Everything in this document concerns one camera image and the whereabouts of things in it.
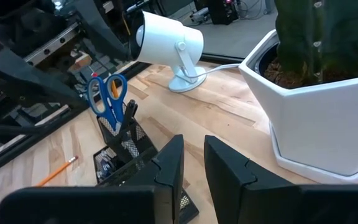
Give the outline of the white hexagonal plant pot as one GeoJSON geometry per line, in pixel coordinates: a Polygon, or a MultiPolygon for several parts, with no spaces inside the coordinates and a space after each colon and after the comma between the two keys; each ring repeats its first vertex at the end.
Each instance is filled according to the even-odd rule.
{"type": "Polygon", "coordinates": [[[271,30],[239,70],[267,114],[278,164],[322,184],[358,183],[358,78],[282,88],[256,71],[277,43],[271,30]]]}

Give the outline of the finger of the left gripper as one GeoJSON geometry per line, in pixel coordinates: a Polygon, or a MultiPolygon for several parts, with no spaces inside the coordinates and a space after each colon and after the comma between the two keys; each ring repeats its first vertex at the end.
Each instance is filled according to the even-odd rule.
{"type": "Polygon", "coordinates": [[[60,103],[81,107],[86,104],[63,82],[29,65],[11,51],[0,51],[0,90],[23,106],[60,103]]]}
{"type": "Polygon", "coordinates": [[[110,28],[106,10],[100,0],[76,0],[75,8],[80,23],[97,52],[110,59],[129,59],[129,50],[110,28]]]}

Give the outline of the blue-handled scissors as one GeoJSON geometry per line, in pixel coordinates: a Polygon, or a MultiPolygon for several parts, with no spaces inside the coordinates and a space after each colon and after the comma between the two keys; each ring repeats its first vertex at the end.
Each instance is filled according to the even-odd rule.
{"type": "Polygon", "coordinates": [[[86,94],[88,102],[94,113],[106,119],[114,131],[119,131],[124,121],[124,98],[127,93],[127,80],[121,74],[109,76],[106,81],[101,77],[93,77],[87,84],[86,94]],[[114,96],[111,86],[119,80],[122,84],[121,92],[114,96]],[[104,105],[103,110],[99,110],[94,100],[93,87],[96,86],[99,91],[100,99],[104,105]]]}

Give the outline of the black ballpoint pen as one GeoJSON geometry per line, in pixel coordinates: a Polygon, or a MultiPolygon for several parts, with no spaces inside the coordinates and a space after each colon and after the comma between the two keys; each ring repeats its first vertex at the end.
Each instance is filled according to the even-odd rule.
{"type": "Polygon", "coordinates": [[[138,109],[138,104],[135,100],[130,100],[126,105],[126,110],[124,113],[124,119],[121,124],[120,132],[121,139],[124,140],[126,138],[126,129],[130,126],[131,121],[138,109]]]}

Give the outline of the green cactus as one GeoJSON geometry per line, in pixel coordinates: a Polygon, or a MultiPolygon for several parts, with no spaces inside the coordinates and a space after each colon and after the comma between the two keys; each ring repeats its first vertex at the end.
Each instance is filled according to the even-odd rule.
{"type": "Polygon", "coordinates": [[[358,78],[358,0],[275,0],[277,58],[265,77],[288,89],[358,78]]]}

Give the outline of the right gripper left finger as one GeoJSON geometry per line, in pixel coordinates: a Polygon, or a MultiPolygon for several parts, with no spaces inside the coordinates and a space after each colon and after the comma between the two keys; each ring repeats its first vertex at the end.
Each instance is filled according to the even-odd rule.
{"type": "Polygon", "coordinates": [[[179,224],[180,199],[183,185],[184,140],[177,134],[126,181],[138,187],[130,224],[179,224]]]}

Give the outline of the black mesh desk organizer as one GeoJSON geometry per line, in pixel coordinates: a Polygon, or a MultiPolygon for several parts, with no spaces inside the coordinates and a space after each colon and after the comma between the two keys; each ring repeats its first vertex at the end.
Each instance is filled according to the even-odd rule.
{"type": "MultiPolygon", "coordinates": [[[[111,204],[103,206],[104,214],[112,217],[113,224],[130,224],[129,212],[134,207],[134,195],[139,188],[127,187],[126,181],[145,167],[160,150],[134,118],[126,129],[124,140],[121,139],[120,130],[113,131],[104,118],[98,117],[98,124],[106,143],[101,150],[110,149],[115,154],[112,165],[96,160],[101,150],[93,156],[97,185],[110,187],[117,192],[111,204]]],[[[198,214],[199,210],[182,186],[179,224],[188,224],[198,214]]]]}

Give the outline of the black binder clip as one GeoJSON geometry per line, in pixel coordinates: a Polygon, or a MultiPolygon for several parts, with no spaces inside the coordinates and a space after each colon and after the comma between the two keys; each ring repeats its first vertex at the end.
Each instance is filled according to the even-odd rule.
{"type": "Polygon", "coordinates": [[[112,165],[112,159],[115,154],[110,149],[101,150],[100,153],[96,156],[96,160],[98,162],[107,162],[112,165]]]}

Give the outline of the white spot lamp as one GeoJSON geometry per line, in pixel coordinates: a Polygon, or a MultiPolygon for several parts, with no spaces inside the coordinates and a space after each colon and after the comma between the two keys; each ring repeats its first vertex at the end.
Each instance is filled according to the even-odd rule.
{"type": "Polygon", "coordinates": [[[172,92],[190,91],[206,80],[206,70],[196,65],[204,49],[203,34],[180,21],[151,12],[136,12],[129,47],[133,59],[172,69],[173,78],[168,85],[172,92]]]}

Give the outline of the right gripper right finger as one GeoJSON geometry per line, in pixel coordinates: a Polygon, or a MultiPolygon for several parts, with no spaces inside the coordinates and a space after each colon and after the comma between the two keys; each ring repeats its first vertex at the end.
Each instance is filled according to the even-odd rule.
{"type": "Polygon", "coordinates": [[[204,166],[219,224],[300,224],[299,188],[205,136],[204,166]]]}

